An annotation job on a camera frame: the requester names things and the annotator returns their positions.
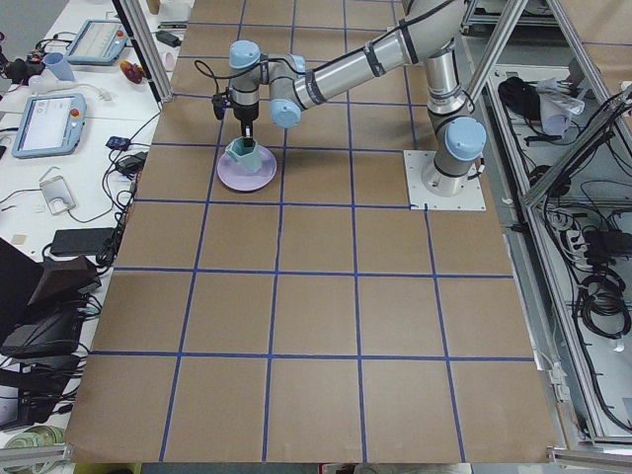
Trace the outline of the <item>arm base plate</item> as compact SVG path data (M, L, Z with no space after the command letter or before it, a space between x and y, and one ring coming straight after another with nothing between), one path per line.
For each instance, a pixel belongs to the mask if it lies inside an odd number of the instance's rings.
M474 164L465 176L450 178L435 168L435 152L405 150L409 207L413 210L485 211L480 177Z

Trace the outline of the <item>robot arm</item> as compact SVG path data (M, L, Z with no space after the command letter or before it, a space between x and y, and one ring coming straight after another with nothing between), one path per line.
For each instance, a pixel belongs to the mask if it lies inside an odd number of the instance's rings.
M457 196L469 179L487 140L472 117L473 98L458 79L453 38L466 12L463 1L406 1L405 17L376 39L314 69L298 55L261 52L249 40L231 44L228 86L211 101L218 119L232 111L246 146L254 145L259 89L269 89L272 121L296 126L303 112L326 103L404 65L423 64L429 90L428 114L437 140L431 164L424 168L425 187L437 196Z

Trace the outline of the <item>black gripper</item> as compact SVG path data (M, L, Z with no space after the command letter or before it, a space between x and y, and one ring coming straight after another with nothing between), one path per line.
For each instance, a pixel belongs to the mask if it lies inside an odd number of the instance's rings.
M254 123L259 118L259 112L260 106L258 104L233 105L233 115L240 122L244 144L251 143L251 136L254 135Z

